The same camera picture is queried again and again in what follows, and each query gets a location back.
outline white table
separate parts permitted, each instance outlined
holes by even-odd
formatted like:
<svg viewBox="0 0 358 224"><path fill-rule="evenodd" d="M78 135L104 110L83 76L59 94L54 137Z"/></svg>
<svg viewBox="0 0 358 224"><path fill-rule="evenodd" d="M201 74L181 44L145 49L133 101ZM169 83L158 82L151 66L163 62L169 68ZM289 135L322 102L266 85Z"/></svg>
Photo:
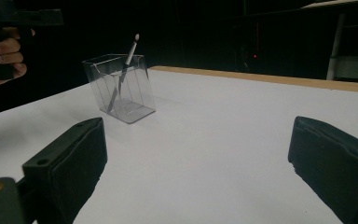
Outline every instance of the white table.
<svg viewBox="0 0 358 224"><path fill-rule="evenodd" d="M131 125L98 111L90 85L0 113L0 177L20 180L60 134L103 117L108 163L75 223L340 223L287 154L296 116L358 137L358 92L158 70L157 112Z"/></svg>

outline pen holder base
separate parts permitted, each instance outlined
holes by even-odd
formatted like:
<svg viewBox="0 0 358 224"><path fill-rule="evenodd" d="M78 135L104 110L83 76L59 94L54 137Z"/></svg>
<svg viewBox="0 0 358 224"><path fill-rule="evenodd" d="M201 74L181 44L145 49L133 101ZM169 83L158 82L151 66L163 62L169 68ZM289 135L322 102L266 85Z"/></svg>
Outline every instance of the pen holder base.
<svg viewBox="0 0 358 224"><path fill-rule="evenodd" d="M107 54L83 62L98 107L106 114L133 123L156 111L145 56Z"/></svg>

